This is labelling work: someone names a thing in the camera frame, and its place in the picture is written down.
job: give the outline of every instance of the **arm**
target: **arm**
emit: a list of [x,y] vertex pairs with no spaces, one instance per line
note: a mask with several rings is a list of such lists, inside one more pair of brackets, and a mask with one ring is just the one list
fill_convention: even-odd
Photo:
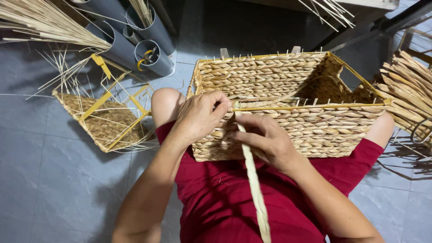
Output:
[[360,210],[297,152],[289,135],[272,118],[244,115],[237,122],[259,128],[261,134],[237,132],[233,138],[255,147],[261,159],[298,184],[332,242],[383,242]]
[[[213,110],[216,102],[219,105]],[[210,134],[230,107],[222,92],[193,96],[182,104],[155,158],[123,200],[112,242],[160,242],[160,224],[184,151]]]

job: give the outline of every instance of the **woven basket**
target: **woven basket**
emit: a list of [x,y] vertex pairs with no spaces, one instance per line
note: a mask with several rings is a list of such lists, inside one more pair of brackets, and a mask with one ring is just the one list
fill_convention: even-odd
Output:
[[[344,66],[362,82],[354,92],[340,79]],[[215,90],[239,101],[242,114],[274,118],[306,157],[350,155],[391,102],[330,52],[198,60],[187,98]],[[192,145],[196,161],[244,159],[225,136],[237,130],[233,114]]]
[[127,105],[105,101],[99,109],[109,110],[95,111],[83,121],[80,119],[82,111],[87,111],[96,103],[97,99],[64,94],[57,91],[53,91],[53,96],[58,99],[69,115],[79,122],[87,134],[93,138],[95,144],[104,152],[129,147],[144,137],[144,128],[135,126],[126,133],[118,143],[109,149],[109,145],[112,144],[128,126],[137,120],[137,117],[127,108]]

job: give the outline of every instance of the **braided rope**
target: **braided rope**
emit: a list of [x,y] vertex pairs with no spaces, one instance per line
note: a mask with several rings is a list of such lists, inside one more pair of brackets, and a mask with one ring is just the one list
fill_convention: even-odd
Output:
[[[236,102],[235,108],[240,108],[238,102]],[[241,116],[241,112],[235,112],[235,116]],[[237,126],[240,131],[246,132],[245,128],[242,125],[237,124]],[[255,168],[251,147],[246,144],[242,144],[241,147],[243,149],[243,155],[245,157],[245,165],[248,173],[249,185],[251,187],[252,201],[254,202],[255,208],[257,210],[257,221],[260,228],[261,239],[264,243],[271,243],[267,208],[264,204],[264,196],[261,192],[260,182],[258,180],[257,170]]]

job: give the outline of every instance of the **hand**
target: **hand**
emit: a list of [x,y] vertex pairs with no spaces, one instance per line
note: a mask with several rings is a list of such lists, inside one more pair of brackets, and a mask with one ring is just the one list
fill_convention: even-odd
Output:
[[[219,105],[213,110],[216,102],[219,102]],[[209,135],[231,105],[231,101],[221,91],[192,96],[181,104],[170,139],[174,139],[176,145],[186,149]]]
[[248,128],[258,128],[263,136],[250,132],[236,132],[232,137],[257,149],[262,160],[289,177],[302,171],[309,160],[294,148],[289,134],[267,115],[242,115],[236,121]]

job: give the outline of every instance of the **woven panel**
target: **woven panel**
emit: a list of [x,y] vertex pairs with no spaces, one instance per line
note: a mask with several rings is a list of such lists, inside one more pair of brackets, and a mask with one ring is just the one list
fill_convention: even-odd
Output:
[[[290,134],[297,151],[306,157],[342,157],[351,154],[385,110],[384,106],[372,106],[241,113],[273,117]],[[237,130],[232,115],[233,112],[227,113],[210,135],[192,145],[196,161],[244,159],[241,145],[225,136]]]
[[[197,61],[192,77],[195,94],[221,90],[241,108],[372,103],[374,95],[360,86],[353,93],[340,79],[343,64],[326,53],[262,58]],[[270,115],[306,157],[342,157],[352,150],[386,106],[254,110]],[[241,145],[226,136],[237,131],[228,112],[211,134],[192,145],[196,161],[244,159]]]
[[[53,95],[76,121],[81,117],[83,111],[88,110],[97,101],[93,98],[62,94],[56,91],[53,92]],[[102,151],[110,152],[129,147],[144,137],[141,127],[135,126],[117,144],[108,149],[112,141],[118,139],[122,132],[136,121],[137,118],[125,104],[117,102],[106,101],[98,110],[87,117],[84,122],[79,121],[79,124],[93,138],[95,144]]]
[[322,72],[325,53],[197,62],[198,93],[221,90],[227,96],[283,96]]

